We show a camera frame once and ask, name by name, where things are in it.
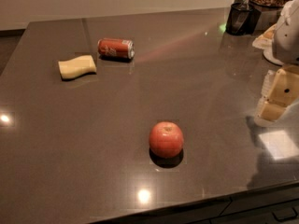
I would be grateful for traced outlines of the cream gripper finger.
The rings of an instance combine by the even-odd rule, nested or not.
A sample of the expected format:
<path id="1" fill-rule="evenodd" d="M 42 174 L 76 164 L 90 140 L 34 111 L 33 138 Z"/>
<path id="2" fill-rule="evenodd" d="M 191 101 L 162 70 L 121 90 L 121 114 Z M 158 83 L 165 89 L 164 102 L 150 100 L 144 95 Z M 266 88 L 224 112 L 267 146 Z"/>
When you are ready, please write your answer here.
<path id="1" fill-rule="evenodd" d="M 263 97 L 259 100 L 255 117 L 270 122 L 277 121 L 286 111 L 281 105 L 272 104 Z"/>

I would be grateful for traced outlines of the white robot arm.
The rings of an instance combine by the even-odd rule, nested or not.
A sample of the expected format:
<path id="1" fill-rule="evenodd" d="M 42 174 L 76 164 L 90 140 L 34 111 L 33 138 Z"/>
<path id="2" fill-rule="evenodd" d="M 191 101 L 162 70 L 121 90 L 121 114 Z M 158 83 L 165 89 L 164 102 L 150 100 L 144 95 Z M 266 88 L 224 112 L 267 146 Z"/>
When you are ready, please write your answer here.
<path id="1" fill-rule="evenodd" d="M 287 2 L 281 10 L 271 47 L 263 56 L 280 65 L 276 72 L 269 70 L 264 77 L 254 117 L 257 125 L 267 127 L 299 97 L 299 0 Z"/>

